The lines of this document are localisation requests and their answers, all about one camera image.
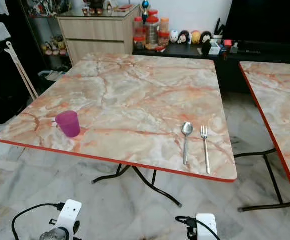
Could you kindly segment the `beige wooden folding rack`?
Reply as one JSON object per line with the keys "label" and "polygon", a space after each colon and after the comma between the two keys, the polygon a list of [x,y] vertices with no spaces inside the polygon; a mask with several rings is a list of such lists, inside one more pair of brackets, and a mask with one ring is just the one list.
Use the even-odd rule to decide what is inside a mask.
{"label": "beige wooden folding rack", "polygon": [[7,48],[4,49],[4,51],[10,55],[12,61],[14,62],[17,70],[19,71],[20,76],[22,77],[22,80],[24,82],[24,86],[26,87],[31,100],[35,101],[39,94],[36,91],[35,87],[33,86],[33,83],[31,82],[29,76],[27,75],[17,53],[14,50],[13,44],[10,41],[6,41]]}

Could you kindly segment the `purple plastic cup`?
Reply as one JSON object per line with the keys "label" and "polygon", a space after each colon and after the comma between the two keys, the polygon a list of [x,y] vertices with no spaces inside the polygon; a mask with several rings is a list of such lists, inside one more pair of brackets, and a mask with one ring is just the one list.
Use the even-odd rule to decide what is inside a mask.
{"label": "purple plastic cup", "polygon": [[56,124],[68,138],[75,138],[81,132],[78,113],[74,110],[66,110],[55,117]]}

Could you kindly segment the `glass display shelf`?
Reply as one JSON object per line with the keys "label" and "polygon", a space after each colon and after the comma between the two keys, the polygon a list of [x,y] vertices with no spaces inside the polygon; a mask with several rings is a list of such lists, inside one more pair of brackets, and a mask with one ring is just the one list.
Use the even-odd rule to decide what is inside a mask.
{"label": "glass display shelf", "polygon": [[47,70],[72,68],[57,16],[71,9],[69,0],[18,0]]}

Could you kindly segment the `light wooden drawer cabinet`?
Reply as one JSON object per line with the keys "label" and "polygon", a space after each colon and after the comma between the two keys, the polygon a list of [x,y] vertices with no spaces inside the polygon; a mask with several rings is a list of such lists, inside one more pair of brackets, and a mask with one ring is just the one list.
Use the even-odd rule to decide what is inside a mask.
{"label": "light wooden drawer cabinet", "polygon": [[105,11],[85,16],[83,10],[72,9],[56,16],[73,65],[90,53],[131,55],[133,47],[133,20],[140,16],[138,6],[124,12]]}

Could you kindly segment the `marble pattern folding table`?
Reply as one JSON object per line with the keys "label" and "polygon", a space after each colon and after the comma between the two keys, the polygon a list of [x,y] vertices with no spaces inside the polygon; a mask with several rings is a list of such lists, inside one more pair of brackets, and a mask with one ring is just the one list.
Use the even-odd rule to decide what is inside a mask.
{"label": "marble pattern folding table", "polygon": [[269,154],[276,153],[290,183],[290,64],[280,62],[242,61],[243,76],[254,98],[273,142],[273,149],[236,154],[235,158],[261,156],[265,162],[278,203],[273,205],[241,206],[239,212],[279,210],[290,208],[290,201],[283,201],[275,174],[269,162]]}
{"label": "marble pattern folding table", "polygon": [[[67,137],[56,123],[78,114],[80,133]],[[184,165],[184,122],[193,125]],[[207,126],[207,174],[201,126]],[[238,171],[215,63],[207,59],[92,53],[36,98],[0,131],[11,146],[102,160],[133,170],[141,186],[182,204],[143,170],[234,183]]]}

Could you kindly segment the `small red-lid plastic jar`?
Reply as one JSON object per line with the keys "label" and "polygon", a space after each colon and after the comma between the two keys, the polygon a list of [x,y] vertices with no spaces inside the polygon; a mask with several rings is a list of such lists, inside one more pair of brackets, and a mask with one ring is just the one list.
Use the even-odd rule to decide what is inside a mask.
{"label": "small red-lid plastic jar", "polygon": [[147,38],[143,35],[138,35],[133,37],[133,49],[137,50],[145,50],[145,46],[147,45]]}
{"label": "small red-lid plastic jar", "polygon": [[158,32],[158,46],[167,47],[170,44],[170,32],[159,31]]}

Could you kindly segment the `tall clear red-lid jar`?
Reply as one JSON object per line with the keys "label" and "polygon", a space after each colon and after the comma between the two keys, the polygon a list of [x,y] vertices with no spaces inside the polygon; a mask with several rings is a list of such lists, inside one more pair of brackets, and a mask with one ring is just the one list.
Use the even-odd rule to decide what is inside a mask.
{"label": "tall clear red-lid jar", "polygon": [[159,30],[160,30],[160,20],[158,16],[149,16],[144,23],[146,32],[146,44],[145,48],[147,50],[154,50],[158,47],[159,43]]}

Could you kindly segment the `blue ball ornament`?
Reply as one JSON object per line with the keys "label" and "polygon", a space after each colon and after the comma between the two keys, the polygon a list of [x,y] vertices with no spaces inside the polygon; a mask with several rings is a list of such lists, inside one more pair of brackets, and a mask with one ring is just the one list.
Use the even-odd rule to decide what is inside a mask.
{"label": "blue ball ornament", "polygon": [[143,0],[143,2],[140,4],[140,9],[142,12],[142,22],[146,23],[147,19],[149,17],[148,10],[150,9],[151,4],[149,3],[148,0]]}

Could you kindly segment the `steel spoon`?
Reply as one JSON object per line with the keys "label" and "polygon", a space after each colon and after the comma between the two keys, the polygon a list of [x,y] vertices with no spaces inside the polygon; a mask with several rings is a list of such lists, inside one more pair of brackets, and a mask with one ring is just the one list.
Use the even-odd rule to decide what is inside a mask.
{"label": "steel spoon", "polygon": [[181,132],[184,135],[183,164],[187,166],[189,160],[189,137],[193,132],[193,124],[191,122],[184,122]]}

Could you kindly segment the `orange snack jar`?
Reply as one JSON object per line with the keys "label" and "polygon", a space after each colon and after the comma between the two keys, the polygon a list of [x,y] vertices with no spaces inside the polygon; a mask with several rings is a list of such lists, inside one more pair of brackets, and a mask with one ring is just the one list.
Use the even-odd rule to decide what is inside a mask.
{"label": "orange snack jar", "polygon": [[170,32],[170,19],[168,17],[161,17],[159,19],[159,32],[167,34]]}

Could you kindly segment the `white round figurine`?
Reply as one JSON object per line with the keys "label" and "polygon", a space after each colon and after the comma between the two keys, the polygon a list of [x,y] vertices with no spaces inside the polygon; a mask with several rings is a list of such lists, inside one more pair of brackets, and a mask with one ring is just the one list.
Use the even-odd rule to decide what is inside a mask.
{"label": "white round figurine", "polygon": [[171,30],[169,40],[171,44],[176,44],[179,41],[180,32],[178,30]]}

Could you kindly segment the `steel fork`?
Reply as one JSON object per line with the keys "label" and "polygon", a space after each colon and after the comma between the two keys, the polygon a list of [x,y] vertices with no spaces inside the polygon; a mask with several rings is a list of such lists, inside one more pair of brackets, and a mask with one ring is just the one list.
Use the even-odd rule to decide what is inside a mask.
{"label": "steel fork", "polygon": [[202,125],[200,126],[200,137],[202,137],[203,141],[203,152],[204,152],[204,160],[205,160],[205,166],[206,166],[206,173],[211,175],[211,162],[209,158],[209,150],[208,150],[208,126]]}

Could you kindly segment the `black round figurine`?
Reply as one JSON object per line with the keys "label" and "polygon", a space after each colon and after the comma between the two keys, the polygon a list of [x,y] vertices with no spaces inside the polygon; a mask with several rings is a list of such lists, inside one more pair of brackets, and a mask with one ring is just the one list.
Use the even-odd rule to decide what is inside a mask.
{"label": "black round figurine", "polygon": [[206,42],[210,42],[213,39],[213,35],[208,30],[205,30],[200,34],[199,43],[205,44]]}

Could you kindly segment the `small white box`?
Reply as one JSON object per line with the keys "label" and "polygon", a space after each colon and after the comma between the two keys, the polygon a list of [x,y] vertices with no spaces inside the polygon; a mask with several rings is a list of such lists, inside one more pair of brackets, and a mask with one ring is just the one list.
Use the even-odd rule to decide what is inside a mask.
{"label": "small white box", "polygon": [[215,40],[211,40],[209,42],[209,50],[207,52],[208,55],[218,56],[221,53],[221,46]]}

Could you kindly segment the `cup with black remotes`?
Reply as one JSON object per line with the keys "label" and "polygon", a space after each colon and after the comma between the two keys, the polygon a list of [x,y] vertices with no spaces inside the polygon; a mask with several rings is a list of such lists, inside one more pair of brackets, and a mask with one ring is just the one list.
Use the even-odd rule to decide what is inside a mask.
{"label": "cup with black remotes", "polygon": [[216,36],[221,35],[221,29],[223,28],[223,24],[221,23],[222,18],[218,18],[216,21],[215,29],[213,31],[213,37],[216,38]]}

